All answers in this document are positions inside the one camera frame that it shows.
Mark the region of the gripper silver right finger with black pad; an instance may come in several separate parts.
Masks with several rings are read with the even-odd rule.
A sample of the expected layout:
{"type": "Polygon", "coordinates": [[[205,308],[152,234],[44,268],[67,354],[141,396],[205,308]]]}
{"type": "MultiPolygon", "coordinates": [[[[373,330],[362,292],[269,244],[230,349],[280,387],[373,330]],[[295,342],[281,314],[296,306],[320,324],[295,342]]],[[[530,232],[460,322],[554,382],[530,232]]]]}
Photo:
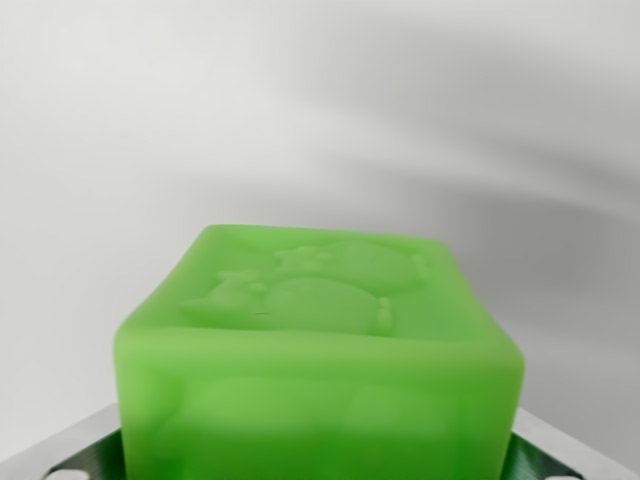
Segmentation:
{"type": "Polygon", "coordinates": [[[523,408],[517,410],[504,479],[638,479],[639,475],[523,408]]]}

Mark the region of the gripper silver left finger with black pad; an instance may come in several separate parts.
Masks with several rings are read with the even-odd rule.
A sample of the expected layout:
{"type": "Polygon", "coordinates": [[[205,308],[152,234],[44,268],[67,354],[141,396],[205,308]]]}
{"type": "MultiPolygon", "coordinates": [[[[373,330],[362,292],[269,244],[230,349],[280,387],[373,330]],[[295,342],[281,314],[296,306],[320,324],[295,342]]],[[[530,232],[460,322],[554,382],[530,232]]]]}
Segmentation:
{"type": "Polygon", "coordinates": [[[1,463],[2,479],[46,479],[74,470],[88,479],[125,479],[116,403],[1,463]]]}

